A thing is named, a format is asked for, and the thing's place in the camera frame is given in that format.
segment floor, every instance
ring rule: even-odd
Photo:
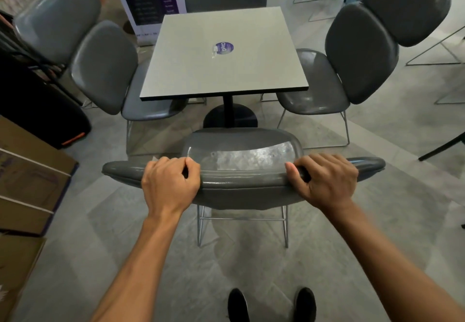
[[[296,47],[324,49],[330,17],[341,0],[281,6]],[[465,305],[465,148],[454,146],[427,162],[416,160],[464,131],[465,105],[434,105],[463,84],[460,65],[408,66],[405,62],[464,24],[464,0],[453,0],[443,24],[416,47],[402,48],[397,69],[366,102],[348,111],[352,143],[346,156],[376,155],[386,170],[360,183],[355,200],[387,236],[458,302]],[[118,0],[103,15],[125,21]],[[465,61],[461,34],[446,45]],[[140,49],[141,58],[150,56]],[[417,62],[451,60],[438,47]],[[259,103],[258,95],[235,97],[251,107],[259,125],[276,127],[282,108]],[[176,117],[135,124],[130,155],[175,155],[183,138],[221,99],[189,105]],[[14,322],[86,321],[96,308],[147,214],[142,191],[102,176],[101,167],[126,159],[126,124],[120,115],[87,110],[93,130],[67,149],[80,162],[47,234],[47,244],[27,284]],[[305,147],[343,140],[338,115],[301,117],[286,114],[282,128]],[[231,288],[244,291],[252,321],[289,320],[298,287],[311,287],[317,321],[387,321],[387,315],[362,269],[325,217],[306,203],[289,209],[290,247],[284,248],[281,225],[264,222],[214,222],[196,246],[195,207],[183,214],[168,253],[154,321],[227,321]]]

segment person's left hand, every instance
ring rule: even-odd
[[[189,176],[182,172],[187,166]],[[148,217],[181,217],[192,203],[201,185],[201,166],[192,158],[162,157],[149,161],[142,177],[142,190],[148,206]]]

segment person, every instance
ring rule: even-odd
[[[304,166],[305,183],[296,166]],[[187,167],[188,176],[183,176]],[[373,285],[393,322],[463,322],[465,311],[423,271],[413,265],[353,202],[358,171],[341,155],[310,154],[285,164],[290,183],[317,207],[344,238]],[[148,206],[137,242],[102,298],[92,322],[152,320],[157,287],[166,254],[182,213],[201,184],[200,165],[190,158],[150,161],[142,178]],[[316,303],[309,288],[299,290],[295,322],[313,322]],[[231,322],[249,322],[240,290],[228,299]]]

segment cardboard box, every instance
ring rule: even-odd
[[[44,235],[77,162],[0,117],[0,229]]]
[[[0,235],[0,322],[11,317],[45,239]]]

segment table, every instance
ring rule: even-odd
[[[140,98],[222,96],[204,127],[257,127],[232,96],[308,89],[280,7],[166,15]]]

